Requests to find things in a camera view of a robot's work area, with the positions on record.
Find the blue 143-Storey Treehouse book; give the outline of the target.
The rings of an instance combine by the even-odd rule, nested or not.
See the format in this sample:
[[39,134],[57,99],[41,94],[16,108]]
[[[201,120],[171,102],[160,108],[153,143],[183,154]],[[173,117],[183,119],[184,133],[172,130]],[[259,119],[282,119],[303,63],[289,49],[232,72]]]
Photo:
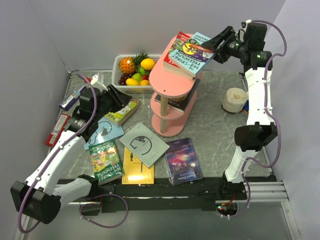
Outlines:
[[215,52],[202,46],[210,38],[199,32],[193,34],[173,50],[168,58],[180,69],[192,77],[196,77],[213,59]]

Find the red 13-Storey Treehouse book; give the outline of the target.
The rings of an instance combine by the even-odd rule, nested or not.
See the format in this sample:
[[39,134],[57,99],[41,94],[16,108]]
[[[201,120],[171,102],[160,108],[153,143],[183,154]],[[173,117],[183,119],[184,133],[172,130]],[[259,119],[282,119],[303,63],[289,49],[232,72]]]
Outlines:
[[167,66],[169,68],[173,69],[179,69],[182,70],[178,65],[176,65],[173,61],[170,60],[169,55],[177,48],[180,47],[187,39],[190,37],[185,34],[184,32],[180,31],[177,36],[175,37],[174,41],[170,45],[170,48],[166,54],[166,56],[163,59],[163,66]]

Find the grey Great Gatsby book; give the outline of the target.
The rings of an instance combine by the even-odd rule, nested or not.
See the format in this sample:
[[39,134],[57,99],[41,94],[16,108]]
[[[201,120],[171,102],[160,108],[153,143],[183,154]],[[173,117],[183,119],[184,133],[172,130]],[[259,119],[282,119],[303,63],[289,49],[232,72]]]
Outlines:
[[151,168],[170,148],[141,122],[138,122],[119,140],[147,168]]

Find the purple shrink-wrapped Robinson Crusoe book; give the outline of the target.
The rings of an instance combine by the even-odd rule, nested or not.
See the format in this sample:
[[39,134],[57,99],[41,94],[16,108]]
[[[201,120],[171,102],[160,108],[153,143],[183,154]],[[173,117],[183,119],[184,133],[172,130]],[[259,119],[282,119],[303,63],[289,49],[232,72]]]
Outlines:
[[166,142],[165,153],[169,181],[173,186],[202,179],[203,172],[189,137]]

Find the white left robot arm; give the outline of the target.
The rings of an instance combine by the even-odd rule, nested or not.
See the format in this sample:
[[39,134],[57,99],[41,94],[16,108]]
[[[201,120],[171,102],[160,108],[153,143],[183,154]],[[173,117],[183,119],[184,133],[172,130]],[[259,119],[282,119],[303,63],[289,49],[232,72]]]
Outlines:
[[25,181],[15,181],[11,186],[19,220],[26,215],[39,223],[49,224],[65,205],[82,197],[88,201],[98,197],[98,180],[92,176],[79,175],[62,187],[57,183],[67,163],[98,129],[99,120],[109,112],[124,108],[132,97],[112,85],[103,91],[89,87],[83,96],[85,99],[80,100],[71,122],[67,123],[45,160]]

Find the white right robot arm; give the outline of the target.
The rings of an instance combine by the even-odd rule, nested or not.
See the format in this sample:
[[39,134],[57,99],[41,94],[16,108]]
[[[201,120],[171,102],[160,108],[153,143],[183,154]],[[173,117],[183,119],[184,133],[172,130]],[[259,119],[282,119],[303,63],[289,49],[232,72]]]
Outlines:
[[235,153],[223,173],[225,183],[218,187],[219,195],[226,200],[236,194],[234,184],[243,182],[256,154],[273,139],[280,138],[279,124],[272,117],[271,106],[273,55],[264,50],[267,29],[264,21],[247,20],[242,22],[240,30],[228,26],[201,44],[214,52],[213,59],[220,64],[230,57],[239,59],[247,84],[248,118],[246,125],[234,132]]

